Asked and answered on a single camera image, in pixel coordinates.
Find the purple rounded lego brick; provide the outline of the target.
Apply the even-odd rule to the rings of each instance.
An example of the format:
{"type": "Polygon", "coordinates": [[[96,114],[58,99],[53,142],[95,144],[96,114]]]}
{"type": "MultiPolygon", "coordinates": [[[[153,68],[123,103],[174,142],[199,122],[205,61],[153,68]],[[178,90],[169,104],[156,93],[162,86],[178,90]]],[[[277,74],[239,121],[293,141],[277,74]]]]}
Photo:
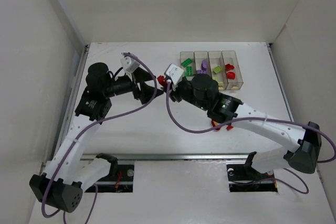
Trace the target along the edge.
{"type": "Polygon", "coordinates": [[[197,70],[196,74],[207,74],[207,71],[205,71],[205,70],[197,70]]]}

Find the small purple lego brick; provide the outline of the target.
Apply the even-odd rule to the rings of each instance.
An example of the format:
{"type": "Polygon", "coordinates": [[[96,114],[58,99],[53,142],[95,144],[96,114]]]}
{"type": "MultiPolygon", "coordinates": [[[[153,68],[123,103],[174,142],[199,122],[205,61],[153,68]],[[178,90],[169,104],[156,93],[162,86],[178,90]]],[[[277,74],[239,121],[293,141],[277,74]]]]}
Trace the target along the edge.
{"type": "Polygon", "coordinates": [[[207,70],[207,60],[206,59],[202,60],[201,69],[205,71],[207,70]]]}

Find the green lego plate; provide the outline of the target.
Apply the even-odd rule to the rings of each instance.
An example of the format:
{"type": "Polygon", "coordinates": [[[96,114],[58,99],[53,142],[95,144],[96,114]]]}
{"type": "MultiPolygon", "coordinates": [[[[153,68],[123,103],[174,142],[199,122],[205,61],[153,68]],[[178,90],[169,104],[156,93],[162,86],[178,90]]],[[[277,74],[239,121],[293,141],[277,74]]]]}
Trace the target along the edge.
{"type": "Polygon", "coordinates": [[[191,77],[193,75],[193,68],[191,66],[186,66],[185,68],[185,76],[191,77]]]}

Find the light green lego brick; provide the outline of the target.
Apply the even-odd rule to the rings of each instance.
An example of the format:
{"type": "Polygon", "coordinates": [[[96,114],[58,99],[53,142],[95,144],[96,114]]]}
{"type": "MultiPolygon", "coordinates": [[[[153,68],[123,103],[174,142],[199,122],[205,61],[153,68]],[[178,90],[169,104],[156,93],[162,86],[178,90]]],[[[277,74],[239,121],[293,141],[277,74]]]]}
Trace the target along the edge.
{"type": "Polygon", "coordinates": [[[220,72],[223,71],[222,67],[221,66],[216,66],[212,69],[213,73],[215,74],[219,74],[220,72]]]}

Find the red round lego piece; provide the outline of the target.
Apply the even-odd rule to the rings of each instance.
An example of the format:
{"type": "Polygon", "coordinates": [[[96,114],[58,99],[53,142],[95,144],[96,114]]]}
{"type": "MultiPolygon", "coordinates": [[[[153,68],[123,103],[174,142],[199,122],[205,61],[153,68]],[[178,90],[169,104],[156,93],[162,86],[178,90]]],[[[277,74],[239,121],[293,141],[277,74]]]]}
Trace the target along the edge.
{"type": "Polygon", "coordinates": [[[232,71],[226,73],[226,77],[229,80],[234,80],[236,78],[236,74],[232,71]]]}

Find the long green lego brick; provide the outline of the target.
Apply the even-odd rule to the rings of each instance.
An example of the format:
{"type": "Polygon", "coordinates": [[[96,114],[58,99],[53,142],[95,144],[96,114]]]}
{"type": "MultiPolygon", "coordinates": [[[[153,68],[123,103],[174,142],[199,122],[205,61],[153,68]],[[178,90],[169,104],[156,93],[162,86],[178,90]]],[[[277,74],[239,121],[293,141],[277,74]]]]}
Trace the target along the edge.
{"type": "Polygon", "coordinates": [[[181,66],[186,68],[187,66],[189,66],[191,63],[193,62],[193,60],[191,58],[187,58],[185,60],[183,60],[181,62],[181,66]]]}

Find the red square lego brick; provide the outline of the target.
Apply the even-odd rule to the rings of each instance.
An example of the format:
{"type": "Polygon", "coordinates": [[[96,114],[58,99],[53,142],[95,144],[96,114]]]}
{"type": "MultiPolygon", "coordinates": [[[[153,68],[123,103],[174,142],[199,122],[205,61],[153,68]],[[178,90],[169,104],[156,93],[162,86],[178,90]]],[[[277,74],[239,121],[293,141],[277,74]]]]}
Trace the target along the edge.
{"type": "Polygon", "coordinates": [[[226,71],[231,71],[231,70],[233,70],[233,69],[235,69],[235,66],[234,65],[231,65],[231,64],[226,64],[225,65],[225,70],[226,71]]]}

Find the red flower lego piece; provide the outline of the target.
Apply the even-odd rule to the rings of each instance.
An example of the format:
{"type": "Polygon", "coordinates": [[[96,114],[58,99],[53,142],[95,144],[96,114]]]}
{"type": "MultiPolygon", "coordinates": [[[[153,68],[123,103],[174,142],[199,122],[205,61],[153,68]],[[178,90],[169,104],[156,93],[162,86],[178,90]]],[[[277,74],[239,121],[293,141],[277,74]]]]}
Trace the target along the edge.
{"type": "Polygon", "coordinates": [[[216,131],[219,131],[219,130],[221,129],[221,127],[218,126],[219,123],[217,123],[217,122],[214,121],[214,120],[211,120],[211,125],[212,125],[212,127],[214,128],[214,130],[216,130],[216,131]]]}

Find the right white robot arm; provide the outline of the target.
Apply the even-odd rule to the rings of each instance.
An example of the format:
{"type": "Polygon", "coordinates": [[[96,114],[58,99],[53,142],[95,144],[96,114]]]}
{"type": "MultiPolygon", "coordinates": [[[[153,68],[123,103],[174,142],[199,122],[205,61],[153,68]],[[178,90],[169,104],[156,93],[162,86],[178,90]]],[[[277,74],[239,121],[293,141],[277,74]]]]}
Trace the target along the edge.
{"type": "Polygon", "coordinates": [[[251,131],[280,145],[266,152],[251,152],[247,167],[259,173],[287,167],[305,174],[315,172],[321,148],[317,124],[295,125],[269,117],[240,99],[221,93],[218,83],[206,74],[198,74],[190,81],[182,77],[178,81],[167,78],[166,82],[166,101],[188,102],[206,111],[217,123],[251,131]]]}

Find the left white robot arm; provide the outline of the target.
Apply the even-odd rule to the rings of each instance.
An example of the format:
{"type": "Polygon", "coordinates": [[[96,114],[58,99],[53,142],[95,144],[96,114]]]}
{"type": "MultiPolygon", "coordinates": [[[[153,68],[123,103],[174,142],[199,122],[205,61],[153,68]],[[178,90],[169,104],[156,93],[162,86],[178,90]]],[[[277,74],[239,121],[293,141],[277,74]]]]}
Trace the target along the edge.
{"type": "Polygon", "coordinates": [[[82,169],[80,159],[91,138],[103,122],[133,114],[148,106],[160,93],[149,86],[155,75],[142,61],[122,59],[124,75],[116,77],[105,63],[92,64],[86,76],[86,87],[75,109],[69,131],[57,153],[40,175],[33,175],[29,186],[41,203],[41,213],[51,218],[60,211],[71,213],[78,207],[83,193],[104,177],[118,177],[118,159],[100,153],[82,169]],[[108,117],[111,97],[132,93],[141,107],[108,117]]]}

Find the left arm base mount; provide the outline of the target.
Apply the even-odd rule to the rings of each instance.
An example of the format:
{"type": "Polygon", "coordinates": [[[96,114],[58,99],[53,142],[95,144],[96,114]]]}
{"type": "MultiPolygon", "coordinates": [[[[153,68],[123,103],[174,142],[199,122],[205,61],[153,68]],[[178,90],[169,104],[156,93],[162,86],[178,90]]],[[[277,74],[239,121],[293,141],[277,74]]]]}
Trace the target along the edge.
{"type": "Polygon", "coordinates": [[[115,156],[103,153],[98,154],[96,158],[104,159],[110,164],[109,173],[96,182],[99,193],[133,192],[133,164],[119,162],[115,156]]]}

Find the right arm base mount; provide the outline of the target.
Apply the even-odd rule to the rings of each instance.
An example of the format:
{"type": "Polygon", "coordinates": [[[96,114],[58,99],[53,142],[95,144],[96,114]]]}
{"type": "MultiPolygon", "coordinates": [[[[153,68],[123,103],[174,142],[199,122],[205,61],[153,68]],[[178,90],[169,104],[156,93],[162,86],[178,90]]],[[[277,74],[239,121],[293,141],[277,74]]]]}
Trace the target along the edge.
{"type": "Polygon", "coordinates": [[[226,164],[231,193],[278,192],[276,182],[268,180],[268,178],[274,178],[274,175],[259,173],[251,167],[252,158],[256,153],[250,153],[244,163],[226,164]]]}

